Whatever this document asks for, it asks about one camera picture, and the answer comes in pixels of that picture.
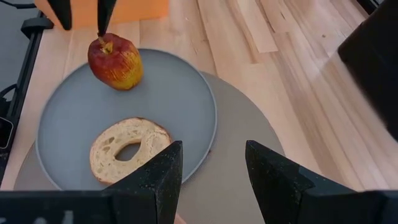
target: cable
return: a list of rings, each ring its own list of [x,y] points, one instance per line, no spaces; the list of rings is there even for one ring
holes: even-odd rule
[[[13,4],[13,3],[9,3],[5,0],[0,0],[0,2],[4,3],[6,5],[9,5],[9,6],[15,7],[17,9],[34,9],[34,8],[36,8],[36,5],[33,3],[31,3],[31,4]]]

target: bagel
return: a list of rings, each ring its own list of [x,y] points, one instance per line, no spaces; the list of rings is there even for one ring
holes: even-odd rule
[[[130,144],[141,143],[129,161],[116,155]],[[102,183],[114,184],[137,170],[172,143],[167,131],[144,118],[129,118],[103,131],[90,149],[90,166]]]

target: apple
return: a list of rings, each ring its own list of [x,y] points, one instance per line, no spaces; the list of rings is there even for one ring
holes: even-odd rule
[[[134,44],[110,33],[90,44],[88,64],[97,79],[115,90],[130,90],[144,74],[141,56]]]

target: round tray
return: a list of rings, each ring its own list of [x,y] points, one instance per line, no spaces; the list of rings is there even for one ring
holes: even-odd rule
[[[101,190],[90,169],[90,147],[118,121],[143,117],[183,141],[183,182],[199,167],[214,140],[217,112],[202,74],[167,52],[140,49],[144,78],[130,91],[97,80],[88,64],[76,69],[48,100],[36,152],[50,181],[62,190]]]

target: wooden table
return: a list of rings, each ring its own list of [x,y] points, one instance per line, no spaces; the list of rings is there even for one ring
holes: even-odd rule
[[[398,144],[336,54],[363,20],[346,0],[170,0],[169,17],[109,32],[234,85],[268,118],[288,158],[355,190],[397,189]],[[1,189],[13,189],[47,98],[86,62],[95,38],[94,27],[44,32]]]

